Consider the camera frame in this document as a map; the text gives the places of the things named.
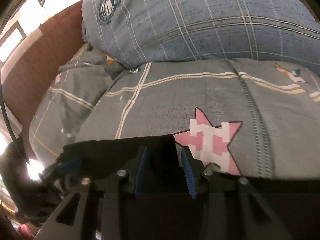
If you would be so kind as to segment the person's left hand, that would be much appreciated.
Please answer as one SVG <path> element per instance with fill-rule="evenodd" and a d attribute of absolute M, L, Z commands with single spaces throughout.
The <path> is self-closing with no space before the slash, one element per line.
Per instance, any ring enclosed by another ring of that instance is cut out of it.
<path fill-rule="evenodd" d="M 16 232 L 23 240 L 34 240 L 35 235 L 28 229 L 26 224 L 19 225 Z"/>

